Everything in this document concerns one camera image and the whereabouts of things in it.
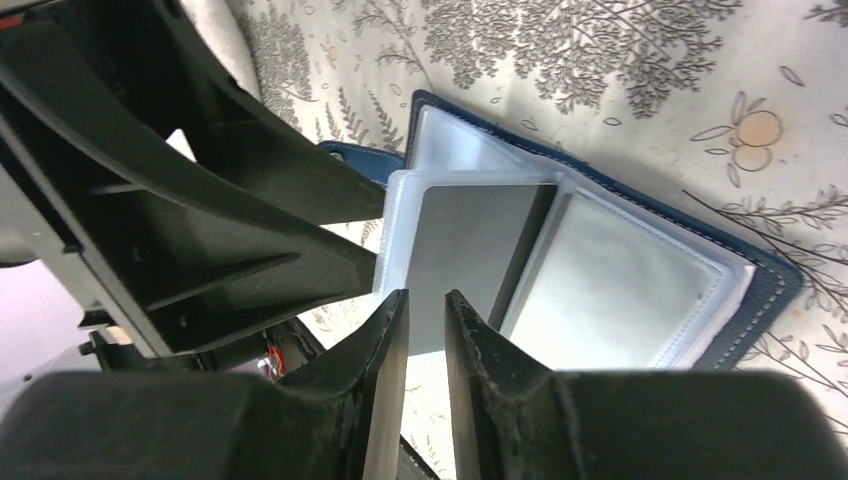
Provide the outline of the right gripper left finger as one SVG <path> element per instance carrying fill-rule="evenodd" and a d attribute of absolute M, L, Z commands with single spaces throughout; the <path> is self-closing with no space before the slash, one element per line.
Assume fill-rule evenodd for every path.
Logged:
<path fill-rule="evenodd" d="M 57 372 L 1 422 L 5 479 L 392 479 L 408 294 L 272 383 L 254 374 Z"/>

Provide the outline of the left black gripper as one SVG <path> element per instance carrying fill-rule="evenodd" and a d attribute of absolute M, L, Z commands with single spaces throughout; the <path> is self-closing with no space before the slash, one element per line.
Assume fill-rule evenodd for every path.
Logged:
<path fill-rule="evenodd" d="M 1 77 L 1 262 L 44 262 L 108 371 L 208 372 L 366 293 L 376 257 L 186 159 L 84 70 Z"/>

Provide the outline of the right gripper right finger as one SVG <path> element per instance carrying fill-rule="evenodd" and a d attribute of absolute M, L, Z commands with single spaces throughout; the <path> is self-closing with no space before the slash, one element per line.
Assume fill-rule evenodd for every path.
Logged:
<path fill-rule="evenodd" d="M 769 372 L 560 372 L 445 297 L 460 479 L 843 479 L 816 401 Z"/>

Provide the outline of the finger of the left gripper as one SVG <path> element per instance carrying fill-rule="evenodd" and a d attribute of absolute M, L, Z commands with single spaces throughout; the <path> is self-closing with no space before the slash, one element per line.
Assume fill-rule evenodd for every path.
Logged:
<path fill-rule="evenodd" d="M 86 66 L 159 135 L 181 129 L 201 166 L 318 225 L 381 216 L 384 190 L 240 87 L 177 1 L 50 1 Z"/>

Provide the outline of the blue leather card holder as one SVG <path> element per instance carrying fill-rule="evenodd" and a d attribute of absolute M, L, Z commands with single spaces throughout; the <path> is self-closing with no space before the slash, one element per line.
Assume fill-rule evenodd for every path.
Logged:
<path fill-rule="evenodd" d="M 729 369 L 802 289 L 778 256 L 429 92 L 410 133 L 404 156 L 324 143 L 387 190 L 376 298 L 408 291 L 427 188 L 554 184 L 505 308 L 478 313 L 551 369 Z"/>

